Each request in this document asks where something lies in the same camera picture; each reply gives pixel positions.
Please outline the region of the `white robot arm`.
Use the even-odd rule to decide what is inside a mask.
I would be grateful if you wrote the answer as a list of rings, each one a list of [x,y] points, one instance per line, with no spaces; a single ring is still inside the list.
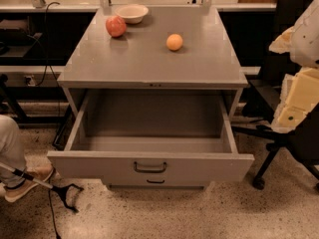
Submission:
[[[296,23],[270,45],[274,53],[288,53],[301,66],[295,75],[286,74],[280,103],[271,128],[280,133],[295,130],[319,104],[319,0],[313,0]]]

